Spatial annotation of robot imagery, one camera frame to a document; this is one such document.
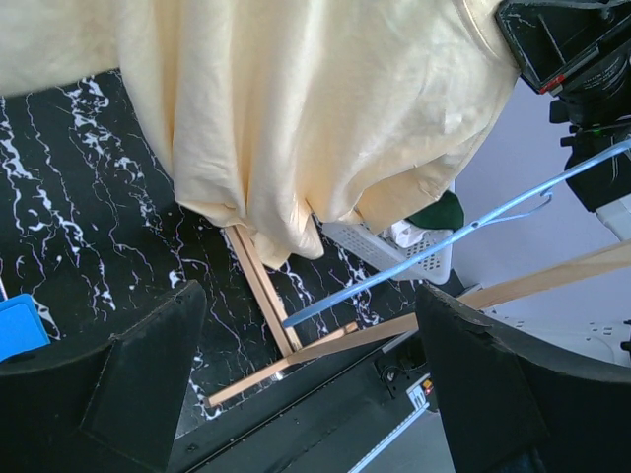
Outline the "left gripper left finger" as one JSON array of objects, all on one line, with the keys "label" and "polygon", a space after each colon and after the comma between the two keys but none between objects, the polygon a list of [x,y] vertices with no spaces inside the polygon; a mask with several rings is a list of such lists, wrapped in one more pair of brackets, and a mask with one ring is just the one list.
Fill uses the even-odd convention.
[{"label": "left gripper left finger", "polygon": [[189,281],[2,362],[2,471],[166,471],[205,312]]}]

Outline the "light blue wire hanger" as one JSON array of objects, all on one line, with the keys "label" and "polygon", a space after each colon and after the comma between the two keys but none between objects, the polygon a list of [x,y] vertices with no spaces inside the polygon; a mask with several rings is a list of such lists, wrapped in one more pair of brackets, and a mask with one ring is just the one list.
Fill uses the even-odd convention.
[{"label": "light blue wire hanger", "polygon": [[[434,255],[441,250],[452,246],[456,242],[462,240],[463,238],[469,236],[475,231],[488,227],[491,225],[496,225],[500,223],[505,223],[513,220],[519,220],[523,218],[527,218],[530,215],[538,212],[547,206],[553,199],[553,188],[564,182],[570,178],[573,178],[583,172],[586,172],[589,169],[594,168],[597,165],[604,163],[607,160],[613,159],[618,155],[627,154],[630,151],[630,139],[626,138],[618,143],[612,144],[608,148],[599,152],[591,158],[588,158],[582,163],[579,163],[568,170],[563,171],[562,173],[538,184],[536,187],[527,190],[526,192],[518,195],[517,197],[505,202],[492,209],[489,213],[483,215],[477,220],[470,222],[468,225],[463,226],[458,231],[452,233],[450,236],[445,239],[427,247],[420,253],[415,254],[412,257],[405,259],[404,261],[396,264],[395,266],[388,268],[386,270],[382,270],[377,274],[366,278],[358,283],[353,284],[352,286],[346,287],[338,292],[335,292],[297,312],[289,316],[282,322],[283,328],[292,328],[300,323],[309,320],[323,311],[326,311],[354,296],[357,294],[368,291],[374,286],[383,283],[388,279],[392,279],[394,276],[397,276],[408,269],[410,269],[415,264],[423,261],[424,259]],[[540,197],[542,199],[541,203],[532,208],[531,210],[506,216],[506,213],[510,210],[516,208],[517,206],[523,204],[527,200],[533,197]]]}]

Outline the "green and white t shirt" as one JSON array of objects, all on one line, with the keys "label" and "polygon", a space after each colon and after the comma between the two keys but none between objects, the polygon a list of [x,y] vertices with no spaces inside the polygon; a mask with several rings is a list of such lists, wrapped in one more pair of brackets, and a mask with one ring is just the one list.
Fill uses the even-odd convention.
[{"label": "green and white t shirt", "polygon": [[392,224],[384,231],[401,248],[419,243],[429,231],[455,232],[464,225],[464,211],[457,196],[447,190],[430,206]]}]

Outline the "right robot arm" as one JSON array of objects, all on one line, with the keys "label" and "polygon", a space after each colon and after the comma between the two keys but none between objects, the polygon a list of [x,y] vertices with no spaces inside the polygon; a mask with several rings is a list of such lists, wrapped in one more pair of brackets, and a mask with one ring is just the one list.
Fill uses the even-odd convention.
[{"label": "right robot arm", "polygon": [[566,124],[570,169],[630,137],[630,4],[503,1],[496,22],[522,79],[549,94],[549,120]]}]

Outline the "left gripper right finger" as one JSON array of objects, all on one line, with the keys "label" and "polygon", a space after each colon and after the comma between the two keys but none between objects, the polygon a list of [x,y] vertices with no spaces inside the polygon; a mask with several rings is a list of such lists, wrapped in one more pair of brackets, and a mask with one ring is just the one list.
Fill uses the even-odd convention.
[{"label": "left gripper right finger", "polygon": [[423,285],[415,313],[458,472],[627,472],[630,371]]}]

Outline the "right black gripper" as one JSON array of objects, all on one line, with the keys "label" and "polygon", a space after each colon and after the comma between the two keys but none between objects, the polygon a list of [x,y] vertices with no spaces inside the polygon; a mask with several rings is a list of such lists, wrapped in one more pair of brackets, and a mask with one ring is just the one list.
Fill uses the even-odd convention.
[{"label": "right black gripper", "polygon": [[503,1],[495,20],[525,82],[556,95],[630,50],[628,1]]}]

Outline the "cream yellow t shirt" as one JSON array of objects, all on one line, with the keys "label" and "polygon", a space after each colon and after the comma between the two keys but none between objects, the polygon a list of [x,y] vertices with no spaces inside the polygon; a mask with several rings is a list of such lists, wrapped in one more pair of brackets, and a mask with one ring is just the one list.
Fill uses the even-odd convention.
[{"label": "cream yellow t shirt", "polygon": [[495,1],[5,1],[1,92],[118,69],[176,201],[262,262],[437,201],[519,72]]}]

